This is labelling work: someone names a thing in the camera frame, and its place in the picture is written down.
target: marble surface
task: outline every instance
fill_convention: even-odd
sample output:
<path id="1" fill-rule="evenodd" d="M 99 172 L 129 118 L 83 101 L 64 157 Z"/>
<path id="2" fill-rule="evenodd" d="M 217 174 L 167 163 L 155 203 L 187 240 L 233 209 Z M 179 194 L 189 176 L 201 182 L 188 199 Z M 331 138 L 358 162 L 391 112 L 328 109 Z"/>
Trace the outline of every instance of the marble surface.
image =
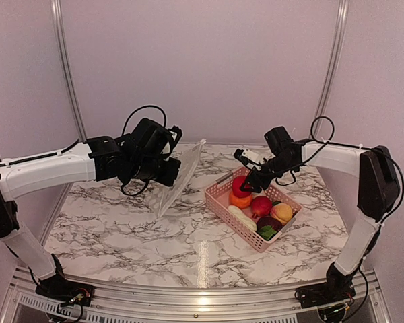
<path id="1" fill-rule="evenodd" d="M 66 273 L 139 285 L 243 287 L 324 277 L 347 232 L 315 168 L 302 168 L 297 183 L 281 188 L 304 209 L 263 253 L 205 206 L 203 189 L 240 166 L 232 156 L 237 147 L 206 145 L 190 184 L 161 218 L 146 202 L 155 185 L 132 198 L 121 194 L 117 180 L 74 184 L 46 249 Z"/>

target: basket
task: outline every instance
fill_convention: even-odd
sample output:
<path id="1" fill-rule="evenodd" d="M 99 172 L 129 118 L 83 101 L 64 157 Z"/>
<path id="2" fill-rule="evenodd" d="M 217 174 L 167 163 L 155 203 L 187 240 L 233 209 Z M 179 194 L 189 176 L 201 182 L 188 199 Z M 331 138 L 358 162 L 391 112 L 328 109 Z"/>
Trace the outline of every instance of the basket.
<path id="1" fill-rule="evenodd" d="M 239 221 L 228 210 L 229 194 L 232 189 L 232 179 L 238 176 L 248 175 L 249 170 L 245 167 L 239 168 L 234 172 L 230 172 L 219 178 L 215 184 L 205 189 L 205 200 L 208 208 L 213 211 L 220 219 L 229 225 L 237 234 L 246 240 L 256 251 L 264 252 L 274 241 L 284 234 L 295 222 L 299 215 L 302 205 L 292 200 L 288 195 L 284 194 L 274 185 L 270 185 L 265 191 L 272 201 L 281 201 L 290 205 L 294 212 L 292 219 L 269 241 L 263 239 L 259 234 L 250 230 L 241 221 Z M 250 208 L 244 209 L 244 213 L 251 215 Z"/>

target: white wall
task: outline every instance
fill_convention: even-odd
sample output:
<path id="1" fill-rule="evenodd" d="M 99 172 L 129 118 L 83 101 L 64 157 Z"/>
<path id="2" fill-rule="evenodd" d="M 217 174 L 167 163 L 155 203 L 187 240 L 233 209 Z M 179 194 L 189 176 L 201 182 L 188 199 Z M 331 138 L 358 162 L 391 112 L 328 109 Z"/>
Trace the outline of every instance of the white wall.
<path id="1" fill-rule="evenodd" d="M 351 1 L 327 115 L 336 122 L 336 141 L 386 145 L 404 172 L 404 0 Z M 357 181 L 323 175 L 350 226 Z M 404 204 L 386 222 L 365 266 L 376 269 L 393 322 L 403 323 Z"/>
<path id="2" fill-rule="evenodd" d="M 144 104 L 164 107 L 183 141 L 260 143 L 279 124 L 307 136 L 338 1 L 62 3 L 89 137 L 119 135 Z"/>
<path id="3" fill-rule="evenodd" d="M 0 154 L 18 157 L 77 139 L 50 1 L 0 0 Z M 61 188 L 19 199 L 18 219 L 39 236 Z M 0 243 L 0 308 L 16 261 Z"/>

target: green leaf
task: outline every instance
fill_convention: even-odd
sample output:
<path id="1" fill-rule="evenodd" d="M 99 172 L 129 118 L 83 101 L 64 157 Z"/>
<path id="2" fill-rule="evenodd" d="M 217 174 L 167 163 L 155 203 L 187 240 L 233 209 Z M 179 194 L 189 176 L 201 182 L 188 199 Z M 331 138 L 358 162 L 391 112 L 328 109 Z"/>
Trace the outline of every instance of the green leaf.
<path id="1" fill-rule="evenodd" d="M 266 225 L 265 227 L 262 227 L 260 230 L 257 231 L 257 233 L 265 240 L 269 241 L 270 239 L 273 238 L 277 234 L 277 232 L 270 226 Z"/>

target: white radish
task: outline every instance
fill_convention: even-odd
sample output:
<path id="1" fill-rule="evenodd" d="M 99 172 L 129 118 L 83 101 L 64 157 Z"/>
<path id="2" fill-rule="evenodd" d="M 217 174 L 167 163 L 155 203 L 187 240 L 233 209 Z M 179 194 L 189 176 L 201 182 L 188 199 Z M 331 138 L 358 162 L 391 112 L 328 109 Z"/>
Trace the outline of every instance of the white radish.
<path id="1" fill-rule="evenodd" d="M 229 205 L 228 206 L 229 212 L 233 214 L 242 224 L 244 224 L 247 228 L 249 228 L 251 231 L 257 231 L 257 225 L 256 223 L 247 217 L 244 212 L 241 211 L 239 207 L 236 207 L 235 205 Z"/>

